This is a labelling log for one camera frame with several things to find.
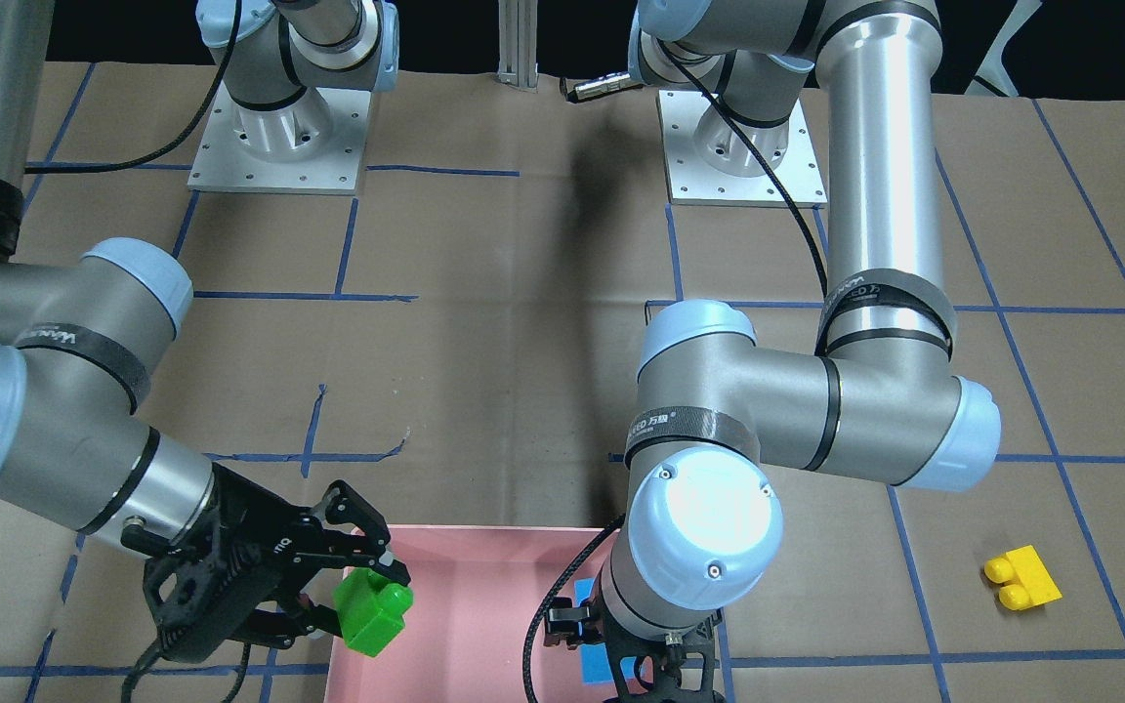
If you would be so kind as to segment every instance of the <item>pink box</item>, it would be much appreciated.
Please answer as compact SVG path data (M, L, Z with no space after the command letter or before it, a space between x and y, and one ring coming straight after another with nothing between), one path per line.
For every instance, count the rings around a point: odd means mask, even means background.
M406 629L367 658L332 641L325 703L522 703L522 647L544 592L597 529L393 526L394 553L411 569ZM616 535L575 575L593 578ZM574 596L567 584L560 596ZM600 703L615 685L585 685L580 654L532 649L541 703Z

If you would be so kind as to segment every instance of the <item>robotic arm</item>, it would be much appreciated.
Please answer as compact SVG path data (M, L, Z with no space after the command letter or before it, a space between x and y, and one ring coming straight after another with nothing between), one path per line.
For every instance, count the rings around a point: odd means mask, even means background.
M192 299L180 264L133 240L70 269L6 262L51 10L0 0L0 499L144 557L162 658L200 663L223 640L287 648L316 629L353 640L369 623L303 588L348 566L372 593L410 584L380 513L344 481L291 506L133 417ZM272 601L280 613L255 610Z
M721 700L711 628L762 578L784 529L759 462L964 490L996 459L990 393L950 370L956 315L943 290L929 102L940 54L929 0L639 4L633 75L680 84L675 63L695 67L702 84L734 92L723 101L738 123L767 129L764 144L801 88L793 69L817 64L831 102L831 283L813 355L756 346L749 319L712 299L676 303L648 325L626 528L594 596L577 610L559 602L546 620L548 645L606 641L620 700ZM745 81L767 78L759 100ZM687 655L705 659L700 691L678 688ZM622 682L628 657L654 664L647 693Z

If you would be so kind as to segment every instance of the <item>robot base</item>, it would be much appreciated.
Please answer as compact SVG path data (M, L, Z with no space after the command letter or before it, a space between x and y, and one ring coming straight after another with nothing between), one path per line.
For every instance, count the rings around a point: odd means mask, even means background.
M738 178L714 169L701 157L692 133L710 102L692 90L660 90L657 107L662 117L663 147L666 152L666 182L674 205L744 205L754 208L786 208L784 196L762 177ZM827 201L822 174L813 155L810 129L804 124L801 102L789 117L790 137L784 159L775 166L795 204L803 208ZM767 163L772 155L765 155Z
M316 90L327 101L334 126L325 151L300 161L267 161L241 144L233 128L236 119L233 99L220 85L210 105L202 145L194 157L190 190L353 196L362 172L371 93Z

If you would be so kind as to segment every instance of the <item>black background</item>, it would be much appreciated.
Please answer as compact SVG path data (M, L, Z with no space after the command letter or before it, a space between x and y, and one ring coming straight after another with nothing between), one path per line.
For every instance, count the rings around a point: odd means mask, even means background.
M496 0L397 0L404 71L497 69ZM210 63L194 0L56 0L50 60ZM1014 0L937 0L945 57L935 92L963 92ZM537 66L572 79L626 71L634 0L539 0ZM1030 98L1125 100L1125 1L1046 0L1005 52Z

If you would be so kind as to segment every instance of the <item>metal base plate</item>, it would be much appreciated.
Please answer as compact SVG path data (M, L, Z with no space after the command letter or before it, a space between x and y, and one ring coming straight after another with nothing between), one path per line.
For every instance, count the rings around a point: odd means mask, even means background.
M312 196L353 196L362 172L362 148L371 93L363 90L317 89L330 103L334 134L303 161L264 161L251 154L233 132L233 99L220 85L202 133L202 145L189 173L191 190L215 192L298 192Z
M714 169L701 157L692 133L710 102L691 90L660 90L657 108L663 120L663 146L666 154L666 183L675 205L746 205L755 208L785 208L784 196L766 174L738 178ZM795 204L804 207L827 201L822 174L813 156L810 129L804 124L801 102L789 117L789 146L775 168Z

